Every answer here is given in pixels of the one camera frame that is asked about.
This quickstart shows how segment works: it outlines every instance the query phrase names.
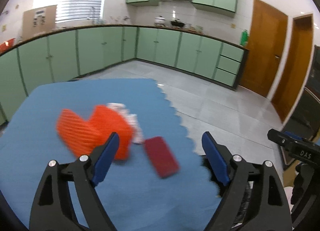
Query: orange object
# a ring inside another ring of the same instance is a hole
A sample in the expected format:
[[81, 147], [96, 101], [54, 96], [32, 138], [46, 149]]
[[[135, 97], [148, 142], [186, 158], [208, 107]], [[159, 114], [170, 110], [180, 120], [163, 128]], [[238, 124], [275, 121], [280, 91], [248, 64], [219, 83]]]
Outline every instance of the orange object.
[[105, 143], [105, 138], [98, 130], [70, 109], [62, 110], [56, 129], [76, 157], [89, 155], [96, 146]]
[[115, 160], [126, 160], [129, 157], [133, 129], [123, 116], [105, 105], [97, 105], [88, 123], [101, 132], [104, 142], [107, 141], [112, 132], [116, 132], [119, 135], [120, 145]]

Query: red sponge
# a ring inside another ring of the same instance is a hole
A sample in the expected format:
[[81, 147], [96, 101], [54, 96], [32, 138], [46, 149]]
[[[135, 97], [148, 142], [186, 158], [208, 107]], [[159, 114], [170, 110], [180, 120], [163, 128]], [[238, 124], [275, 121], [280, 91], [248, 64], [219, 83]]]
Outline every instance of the red sponge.
[[145, 140], [144, 149], [161, 178], [169, 177], [180, 169], [176, 158], [162, 137]]

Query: green bottle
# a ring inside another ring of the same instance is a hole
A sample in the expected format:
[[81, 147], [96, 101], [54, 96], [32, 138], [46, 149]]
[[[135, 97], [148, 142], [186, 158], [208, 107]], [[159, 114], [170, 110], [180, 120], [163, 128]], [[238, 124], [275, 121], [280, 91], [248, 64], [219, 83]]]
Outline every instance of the green bottle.
[[241, 34], [241, 40], [240, 40], [240, 45], [241, 46], [246, 46], [248, 43], [248, 31], [244, 30]]

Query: gray tiled floor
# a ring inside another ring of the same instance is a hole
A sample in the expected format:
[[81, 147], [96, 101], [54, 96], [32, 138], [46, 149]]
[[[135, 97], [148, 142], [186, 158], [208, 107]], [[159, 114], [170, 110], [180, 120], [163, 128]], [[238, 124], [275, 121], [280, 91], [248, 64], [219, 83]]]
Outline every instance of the gray tiled floor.
[[189, 137], [195, 152], [204, 154], [201, 136], [209, 131], [216, 141], [249, 162], [271, 160], [282, 177], [281, 158], [276, 144], [267, 138], [281, 121], [266, 98], [239, 87], [232, 91], [216, 84], [156, 65], [131, 61], [85, 79], [153, 78], [167, 95]]

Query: door frame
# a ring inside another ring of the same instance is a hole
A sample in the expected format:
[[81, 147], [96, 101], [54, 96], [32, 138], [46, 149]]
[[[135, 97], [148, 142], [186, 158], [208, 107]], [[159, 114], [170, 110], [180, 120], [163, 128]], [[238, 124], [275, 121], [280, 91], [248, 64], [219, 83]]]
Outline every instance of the door frame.
[[303, 14], [303, 15], [294, 17], [294, 18], [292, 19], [291, 38], [290, 38], [290, 45], [289, 45], [289, 49], [288, 49], [287, 58], [286, 58], [285, 65], [284, 65], [283, 70], [282, 70], [282, 73], [281, 73], [281, 78], [280, 78], [280, 80], [279, 80], [279, 83], [278, 83], [278, 85], [277, 85], [277, 88], [276, 88], [276, 90], [275, 90], [275, 92], [274, 92], [274, 94], [273, 94], [273, 96], [272, 96], [272, 99], [271, 99], [271, 102], [273, 103], [273, 100], [274, 100], [274, 98], [276, 97], [276, 94], [277, 94], [278, 90], [280, 91], [280, 88], [279, 88], [279, 87], [281, 86], [281, 85], [280, 85], [280, 84], [281, 84], [281, 81], [283, 80], [283, 77], [286, 76], [286, 75], [284, 75], [284, 72], [285, 72], [286, 66], [288, 65], [288, 59], [290, 58], [290, 56], [289, 56], [290, 51], [291, 51], [291, 49], [292, 49], [292, 47], [293, 47], [293, 43], [292, 43], [293, 38], [292, 38], [292, 37], [293, 37], [293, 30], [294, 30], [294, 22], [295, 22], [296, 20], [303, 19], [303, 18], [307, 18], [307, 17], [311, 17], [311, 31], [312, 31], [312, 47], [311, 47], [311, 53], [310, 53], [310, 57], [309, 57], [309, 63], [308, 63], [307, 71], [306, 71], [306, 74], [305, 74], [305, 77], [304, 77], [302, 86], [301, 86], [301, 88], [300, 88], [299, 93], [297, 94], [296, 100], [295, 100], [295, 102], [293, 103], [293, 105], [292, 105], [289, 113], [286, 115], [286, 117], [284, 118], [284, 120], [283, 120], [283, 122], [282, 122], [283, 126], [285, 126], [286, 123], [289, 121], [289, 119], [290, 119], [290, 117], [292, 116], [295, 108], [297, 107], [298, 102], [299, 102], [299, 100], [300, 100], [300, 98], [301, 98], [301, 96], [302, 96], [302, 94], [303, 94], [303, 89], [304, 89], [304, 87], [305, 87], [305, 85], [306, 85], [306, 83], [307, 83], [307, 81], [308, 81], [308, 78], [309, 78], [309, 74], [310, 74], [310, 70], [311, 70], [311, 65], [312, 65], [312, 61], [313, 61], [314, 50], [315, 50], [315, 48], [314, 48], [314, 26], [313, 26], [313, 25], [314, 25], [314, 19], [313, 19], [313, 13]]

